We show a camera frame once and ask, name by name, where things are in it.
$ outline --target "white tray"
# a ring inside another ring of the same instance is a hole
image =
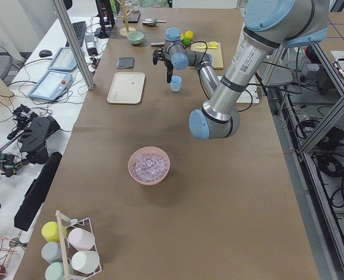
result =
[[[113,104],[138,104],[142,98],[146,75],[138,72],[118,72],[114,75],[107,101]]]

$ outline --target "light blue joint cap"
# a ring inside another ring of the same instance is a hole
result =
[[[283,42],[284,48],[305,47],[311,44],[321,42],[327,35],[328,28],[322,29],[315,33],[295,38],[289,41]]]
[[[189,118],[189,127],[191,134],[199,140],[209,139],[208,122],[202,111],[196,109],[191,112]]]
[[[171,61],[173,67],[177,70],[183,70],[189,66],[189,59],[187,58],[186,54],[182,54],[181,52],[176,52],[172,54]]]
[[[244,23],[249,30],[264,31],[280,23],[291,11],[295,0],[248,1]]]
[[[209,62],[212,63],[212,55],[211,54],[207,54],[209,57]]]
[[[165,40],[174,42],[181,40],[181,31],[178,28],[171,27],[168,28],[165,32]]]

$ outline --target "yellow cup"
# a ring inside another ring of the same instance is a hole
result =
[[[64,237],[67,236],[67,229],[62,227]],[[45,223],[42,227],[42,236],[47,242],[60,242],[57,222]]]

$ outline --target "white mug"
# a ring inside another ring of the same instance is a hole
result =
[[[79,251],[73,255],[71,265],[74,270],[91,274],[99,266],[99,254],[96,251]]]
[[[76,228],[69,233],[68,242],[77,251],[89,251],[95,244],[95,236],[87,230]]]

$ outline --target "small blue cup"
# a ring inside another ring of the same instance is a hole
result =
[[[173,92],[179,92],[181,89],[182,78],[180,76],[172,76],[171,90]]]

